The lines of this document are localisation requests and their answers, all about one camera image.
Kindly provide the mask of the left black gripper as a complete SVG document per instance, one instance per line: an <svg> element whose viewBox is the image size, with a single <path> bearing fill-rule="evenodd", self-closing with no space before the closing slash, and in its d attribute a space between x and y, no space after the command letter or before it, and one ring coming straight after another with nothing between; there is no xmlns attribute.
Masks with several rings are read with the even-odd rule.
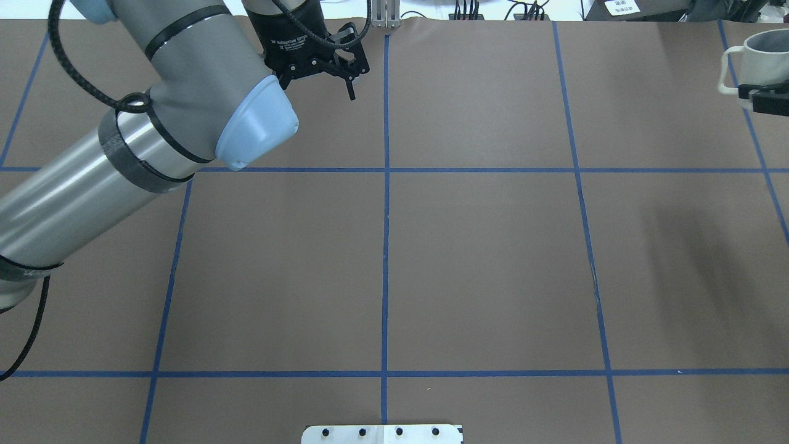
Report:
<svg viewBox="0 0 789 444"><path fill-rule="evenodd" d="M326 73L343 79L349 100L357 99L353 82L371 70L362 45L370 17L363 28L348 22L332 33L319 1L247 1L245 11L282 89Z"/></svg>

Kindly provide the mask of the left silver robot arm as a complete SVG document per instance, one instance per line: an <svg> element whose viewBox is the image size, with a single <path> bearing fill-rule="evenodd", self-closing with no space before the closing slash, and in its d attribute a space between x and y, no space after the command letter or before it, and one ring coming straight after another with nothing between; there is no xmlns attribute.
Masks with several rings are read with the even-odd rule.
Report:
<svg viewBox="0 0 789 444"><path fill-rule="evenodd" d="M352 88L369 71L361 45L371 28L327 31L318 1L245 1L259 54L222 1L76 1L90 22L121 22L160 76L144 92L112 99L68 59L51 2L47 31L57 61L108 106L96 129L2 198L2 312L38 281L138 208L220 160L238 171L293 137L285 95L317 73Z"/></svg>

